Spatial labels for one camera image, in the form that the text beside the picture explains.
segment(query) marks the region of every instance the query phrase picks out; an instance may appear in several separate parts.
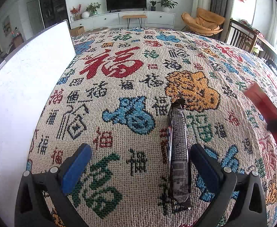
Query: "snack package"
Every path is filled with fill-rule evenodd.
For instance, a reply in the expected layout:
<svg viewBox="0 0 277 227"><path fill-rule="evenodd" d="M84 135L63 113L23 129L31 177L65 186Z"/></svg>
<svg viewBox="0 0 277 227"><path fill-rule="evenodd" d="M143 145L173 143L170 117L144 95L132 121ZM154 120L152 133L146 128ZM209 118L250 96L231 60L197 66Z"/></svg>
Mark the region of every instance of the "snack package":
<svg viewBox="0 0 277 227"><path fill-rule="evenodd" d="M179 205L190 208L191 164L184 100L171 104L168 113L168 192Z"/></svg>
<svg viewBox="0 0 277 227"><path fill-rule="evenodd" d="M277 108L257 83L254 83L249 89L244 92L244 94L259 110L261 115L264 117L266 123L268 124L268 127L272 126L273 123L277 125ZM270 129L270 131L277 144L277 129Z"/></svg>

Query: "black clamp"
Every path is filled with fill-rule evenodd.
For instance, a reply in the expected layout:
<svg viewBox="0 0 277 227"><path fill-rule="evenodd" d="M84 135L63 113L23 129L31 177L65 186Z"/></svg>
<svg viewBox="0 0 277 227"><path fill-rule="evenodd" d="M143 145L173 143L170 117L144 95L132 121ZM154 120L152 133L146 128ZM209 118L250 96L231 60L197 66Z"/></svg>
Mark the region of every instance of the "black clamp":
<svg viewBox="0 0 277 227"><path fill-rule="evenodd" d="M91 157L91 147L83 143L59 168L39 174L25 171L16 198L15 227L57 227L43 191L48 192L66 227L88 227L66 195L71 193Z"/></svg>
<svg viewBox="0 0 277 227"><path fill-rule="evenodd" d="M200 144L190 149L190 158L209 192L215 197L193 227L216 227L234 191L239 191L236 203L225 227L267 226L265 195L257 171L234 173L222 168Z"/></svg>

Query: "white tv cabinet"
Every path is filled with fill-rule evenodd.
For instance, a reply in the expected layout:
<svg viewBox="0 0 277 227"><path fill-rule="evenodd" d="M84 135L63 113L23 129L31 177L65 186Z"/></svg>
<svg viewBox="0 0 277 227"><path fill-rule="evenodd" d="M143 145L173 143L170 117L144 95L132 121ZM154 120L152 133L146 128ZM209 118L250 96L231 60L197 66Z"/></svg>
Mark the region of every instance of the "white tv cabinet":
<svg viewBox="0 0 277 227"><path fill-rule="evenodd" d="M157 11L126 11L126 12L115 12L115 13L105 13L90 16L86 19L79 19L77 21L71 22L71 29L78 26L83 26L85 31L93 30L101 27L127 28L127 20L123 19L124 15L134 15L134 14L144 14L147 19L143 19L143 27L166 27L174 28L174 13L165 13ZM138 19L131 19L129 28L139 27Z"/></svg>

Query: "white plant pot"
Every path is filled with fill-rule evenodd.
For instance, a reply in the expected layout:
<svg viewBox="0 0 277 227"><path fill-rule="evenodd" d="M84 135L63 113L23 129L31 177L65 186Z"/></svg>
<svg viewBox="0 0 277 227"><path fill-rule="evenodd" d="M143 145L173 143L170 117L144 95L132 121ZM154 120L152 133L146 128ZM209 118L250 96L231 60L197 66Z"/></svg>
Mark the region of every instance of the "white plant pot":
<svg viewBox="0 0 277 227"><path fill-rule="evenodd" d="M88 18L90 16L90 12L88 11L85 11L82 13L82 18L85 19L85 18Z"/></svg>
<svg viewBox="0 0 277 227"><path fill-rule="evenodd" d="M171 11L171 8L169 8L169 7L163 7L163 11L165 13L169 13Z"/></svg>

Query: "black cabinet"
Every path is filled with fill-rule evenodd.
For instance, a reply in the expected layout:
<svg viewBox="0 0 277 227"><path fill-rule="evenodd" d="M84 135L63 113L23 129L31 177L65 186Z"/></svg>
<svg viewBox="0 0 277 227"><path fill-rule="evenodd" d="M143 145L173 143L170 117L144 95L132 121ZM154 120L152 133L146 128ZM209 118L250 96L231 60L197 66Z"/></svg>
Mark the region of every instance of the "black cabinet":
<svg viewBox="0 0 277 227"><path fill-rule="evenodd" d="M64 19L68 21L65 0L40 0L40 7L45 28L59 23Z"/></svg>

